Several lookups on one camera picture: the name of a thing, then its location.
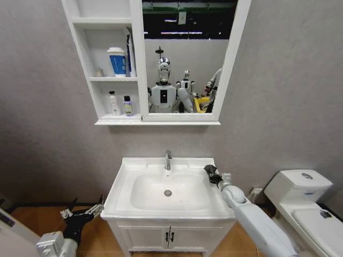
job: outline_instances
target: bottle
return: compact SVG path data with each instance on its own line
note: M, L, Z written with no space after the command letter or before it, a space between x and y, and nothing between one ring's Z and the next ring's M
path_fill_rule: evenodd
M117 102L117 97L114 95L114 91L110 91L110 100L111 100L111 104L112 104L112 112L114 116L120 116L120 108Z
M126 112L126 116L133 116L132 102L129 95L124 96L124 109Z

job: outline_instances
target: faucet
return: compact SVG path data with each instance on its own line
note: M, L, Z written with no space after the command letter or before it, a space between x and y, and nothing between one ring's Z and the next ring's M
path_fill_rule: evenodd
M170 150L166 150L166 170L170 170L170 160L172 159L172 153Z

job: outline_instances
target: blue cup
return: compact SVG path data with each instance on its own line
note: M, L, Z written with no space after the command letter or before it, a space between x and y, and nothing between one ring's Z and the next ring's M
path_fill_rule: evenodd
M126 77L126 61L124 50L120 47L110 47L107 50L107 53L112 63L114 76Z

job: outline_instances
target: sink basin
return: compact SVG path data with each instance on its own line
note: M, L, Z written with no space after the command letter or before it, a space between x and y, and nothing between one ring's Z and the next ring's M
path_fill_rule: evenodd
M210 197L206 190L198 189L200 186L205 187L200 175L140 175L133 184L130 201L146 210L202 210Z
M123 158L103 218L234 218L203 167L212 158Z

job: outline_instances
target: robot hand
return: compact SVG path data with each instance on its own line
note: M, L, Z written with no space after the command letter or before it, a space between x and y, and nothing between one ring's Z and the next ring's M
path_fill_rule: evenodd
M87 222L92 221L104 209L103 195L100 197L99 202L93 207L72 212L76 201L77 198L75 198L66 209L62 210L61 216L66 223L66 228L63 232L64 238L73 239L79 245L81 242L81 232L84 225Z
M36 244L38 253L44 257L75 257L81 242L81 232L84 225L92 221L103 210L103 197L91 208L72 211L77 198L61 211L66 228L60 231L44 234Z

